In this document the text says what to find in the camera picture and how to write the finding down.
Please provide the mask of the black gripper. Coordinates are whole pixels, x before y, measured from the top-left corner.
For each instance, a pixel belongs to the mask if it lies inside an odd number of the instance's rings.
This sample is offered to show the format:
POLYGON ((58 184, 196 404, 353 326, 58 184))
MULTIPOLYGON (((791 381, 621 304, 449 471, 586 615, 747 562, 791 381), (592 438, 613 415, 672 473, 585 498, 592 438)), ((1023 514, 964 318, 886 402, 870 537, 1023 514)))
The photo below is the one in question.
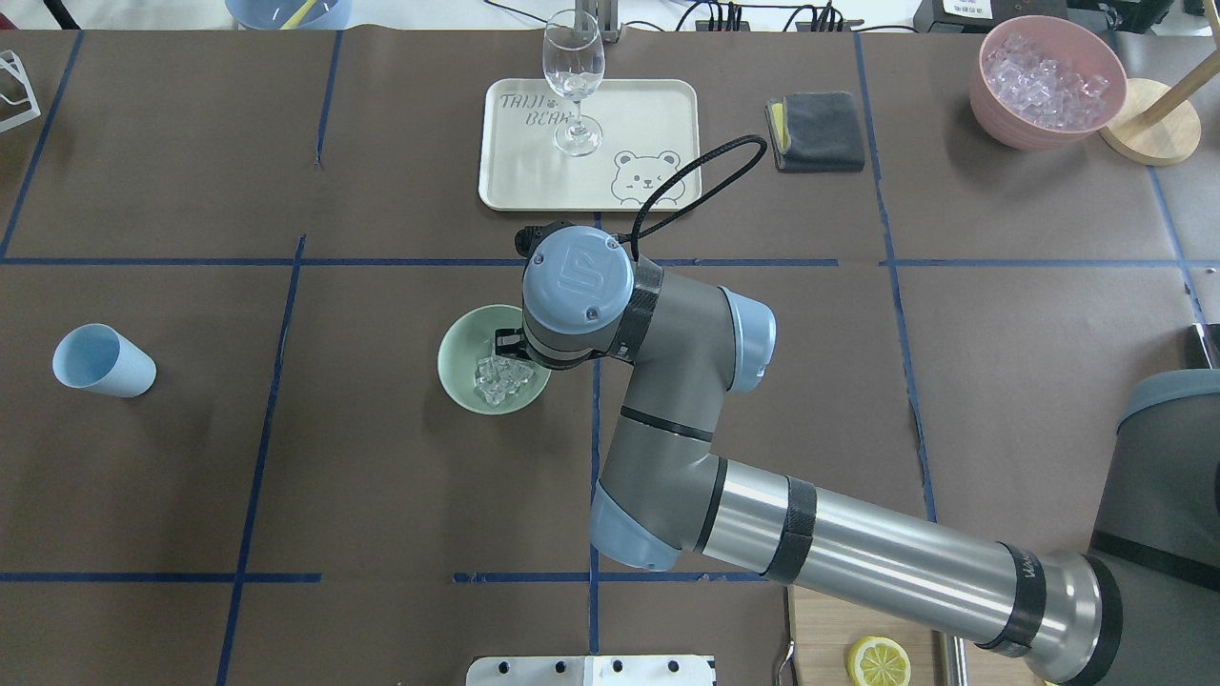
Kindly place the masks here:
MULTIPOLYGON (((518 253, 518 256, 529 260, 533 253, 536 253, 536 248, 540 247, 540 242, 555 232, 567 229, 567 227, 572 226, 573 223, 570 221, 527 225, 515 234, 515 251, 518 253)), ((493 344, 497 356, 505 356, 505 359, 514 359, 522 363, 531 361, 529 342, 525 334, 525 330, 495 330, 493 344)))

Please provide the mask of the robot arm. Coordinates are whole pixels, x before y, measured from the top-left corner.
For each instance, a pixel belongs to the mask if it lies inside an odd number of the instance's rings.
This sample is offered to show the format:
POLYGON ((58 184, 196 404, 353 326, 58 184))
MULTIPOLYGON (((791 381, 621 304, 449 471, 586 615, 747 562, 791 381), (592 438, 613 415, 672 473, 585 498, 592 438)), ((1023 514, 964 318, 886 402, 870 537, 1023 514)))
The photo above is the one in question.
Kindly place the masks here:
POLYGON ((633 367, 590 503, 601 555, 666 572, 684 551, 1019 658, 1059 685, 1218 677, 1218 371, 1157 374, 1116 431, 1087 551, 1033 552, 714 455, 723 400, 762 381, 765 304, 637 254, 636 236, 518 231, 522 321, 497 352, 633 367))

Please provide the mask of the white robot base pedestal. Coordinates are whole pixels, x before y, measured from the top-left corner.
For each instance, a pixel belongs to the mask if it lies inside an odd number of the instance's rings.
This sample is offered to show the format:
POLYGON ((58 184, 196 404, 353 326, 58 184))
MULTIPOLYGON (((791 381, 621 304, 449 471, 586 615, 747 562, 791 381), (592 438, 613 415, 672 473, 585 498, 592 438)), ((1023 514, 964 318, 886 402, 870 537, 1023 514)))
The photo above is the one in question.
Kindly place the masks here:
POLYGON ((466 685, 716 685, 712 655, 484 655, 466 685))

